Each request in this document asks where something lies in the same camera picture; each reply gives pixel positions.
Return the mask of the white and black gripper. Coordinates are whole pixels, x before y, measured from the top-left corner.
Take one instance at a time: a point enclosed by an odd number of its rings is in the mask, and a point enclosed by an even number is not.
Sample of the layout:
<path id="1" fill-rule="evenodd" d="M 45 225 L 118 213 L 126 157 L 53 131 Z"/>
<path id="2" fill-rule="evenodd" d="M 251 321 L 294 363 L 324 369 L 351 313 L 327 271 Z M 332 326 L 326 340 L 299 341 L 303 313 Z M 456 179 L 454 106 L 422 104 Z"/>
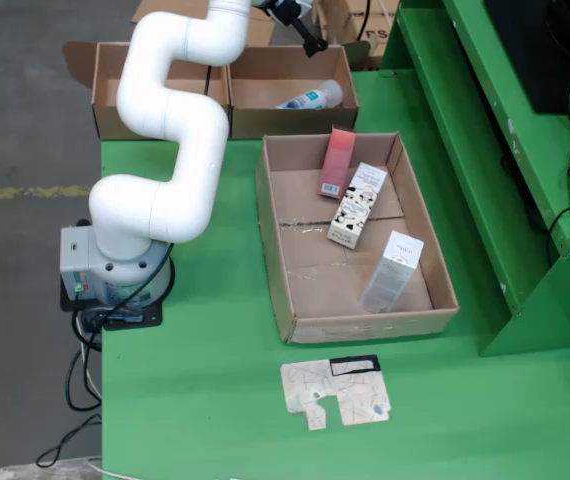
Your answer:
<path id="1" fill-rule="evenodd" d="M 303 48 L 307 56 L 325 51 L 328 43 L 321 37 L 313 35 L 300 19 L 312 9 L 308 0 L 283 0 L 277 2 L 277 18 L 287 27 L 293 27 L 303 39 Z"/>

